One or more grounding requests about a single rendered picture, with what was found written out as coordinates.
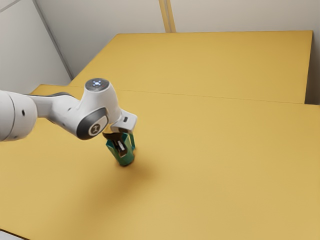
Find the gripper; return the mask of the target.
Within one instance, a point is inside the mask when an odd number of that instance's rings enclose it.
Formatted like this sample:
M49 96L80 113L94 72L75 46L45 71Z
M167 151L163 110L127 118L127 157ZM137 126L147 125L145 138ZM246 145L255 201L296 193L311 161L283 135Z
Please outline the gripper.
M116 131L112 131L110 127L106 127L102 131L102 135L110 141L113 141L113 145L117 154L120 158L123 158L128 153L128 148L126 147L125 142L125 134L129 134L130 130L125 128L116 128Z

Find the teal faceted mug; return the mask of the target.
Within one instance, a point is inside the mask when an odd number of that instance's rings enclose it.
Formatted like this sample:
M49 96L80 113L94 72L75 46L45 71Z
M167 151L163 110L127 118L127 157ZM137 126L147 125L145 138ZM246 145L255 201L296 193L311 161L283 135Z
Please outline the teal faceted mug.
M107 140L106 142L107 148L112 153L114 158L117 160L118 164L122 167L130 165L134 161L135 159L134 150L136 148L134 135L132 133L125 134L124 137L125 137L124 143L127 147L127 154L124 157L119 157L114 146L114 141Z

